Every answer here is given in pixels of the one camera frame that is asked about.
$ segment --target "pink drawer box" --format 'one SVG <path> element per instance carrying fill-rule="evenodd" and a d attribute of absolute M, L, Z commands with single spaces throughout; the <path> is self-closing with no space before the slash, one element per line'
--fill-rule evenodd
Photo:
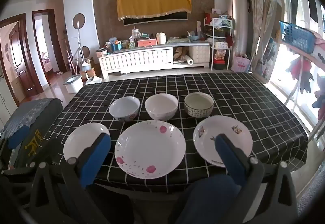
<path fill-rule="evenodd" d="M 157 39 L 138 40 L 138 47 L 157 45 Z"/>

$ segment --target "paper towel roll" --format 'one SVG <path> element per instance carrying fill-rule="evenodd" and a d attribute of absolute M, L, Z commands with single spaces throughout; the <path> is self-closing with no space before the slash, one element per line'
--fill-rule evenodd
<path fill-rule="evenodd" d="M 192 64 L 193 64 L 193 59 L 190 58 L 188 55 L 184 56 L 184 59 L 187 61 L 187 63 L 188 63 L 189 65 L 192 65 Z"/>

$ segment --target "plate with pink flower print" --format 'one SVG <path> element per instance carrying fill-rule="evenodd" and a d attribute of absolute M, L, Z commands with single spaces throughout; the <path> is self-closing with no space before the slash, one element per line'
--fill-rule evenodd
<path fill-rule="evenodd" d="M 160 120 L 138 122 L 127 128 L 115 145 L 120 168 L 141 179 L 169 174 L 185 155 L 185 139 L 174 125 Z"/>

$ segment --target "black checkered tablecloth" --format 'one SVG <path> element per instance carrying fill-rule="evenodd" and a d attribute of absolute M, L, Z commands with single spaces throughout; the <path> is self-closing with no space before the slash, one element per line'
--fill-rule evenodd
<path fill-rule="evenodd" d="M 225 115 L 242 122 L 253 138 L 251 155 L 264 163 L 288 161 L 291 167 L 300 167 L 307 157 L 307 135 L 295 118 L 261 82 L 247 73 L 212 73 L 159 76 L 132 80 L 118 80 L 84 86 L 55 120 L 45 136 L 58 138 L 62 149 L 55 162 L 63 155 L 63 145 L 69 134 L 80 125 L 100 122 L 112 138 L 112 147 L 101 167 L 96 182 L 103 185 L 136 191 L 183 191 L 190 183 L 225 169 L 210 165 L 197 153 L 193 131 L 202 119 L 189 117 L 184 111 L 184 98 L 192 92 L 204 92 L 215 99 L 211 115 Z M 143 180 L 123 172 L 114 157 L 119 135 L 136 122 L 150 119 L 144 103 L 156 93 L 170 93 L 180 102 L 180 109 L 168 122 L 179 128 L 186 140 L 186 155 L 170 174 L 158 179 Z M 109 105 L 124 96 L 135 96 L 140 102 L 140 113 L 134 121 L 122 123 L 113 120 Z"/>

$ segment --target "white bowl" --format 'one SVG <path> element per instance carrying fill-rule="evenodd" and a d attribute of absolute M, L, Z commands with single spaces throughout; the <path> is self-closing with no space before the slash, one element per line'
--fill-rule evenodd
<path fill-rule="evenodd" d="M 171 94 L 160 93 L 148 98 L 145 107 L 152 119 L 166 121 L 175 116 L 178 100 Z"/>
<path fill-rule="evenodd" d="M 123 97 L 114 101 L 110 107 L 110 114 L 119 121 L 133 120 L 140 107 L 140 101 L 135 97 Z"/>
<path fill-rule="evenodd" d="M 115 145 L 120 168 L 141 179 L 162 177 L 173 171 L 185 155 L 183 134 L 174 125 L 147 120 L 127 128 Z"/>
<path fill-rule="evenodd" d="M 102 132 L 110 135 L 108 129 L 97 122 L 87 123 L 75 129 L 64 143 L 64 159 L 67 161 L 71 157 L 78 158 L 85 148 L 92 146 Z"/>
<path fill-rule="evenodd" d="M 215 101 L 206 93 L 194 92 L 184 99 L 185 112 L 194 118 L 204 118 L 211 114 Z"/>

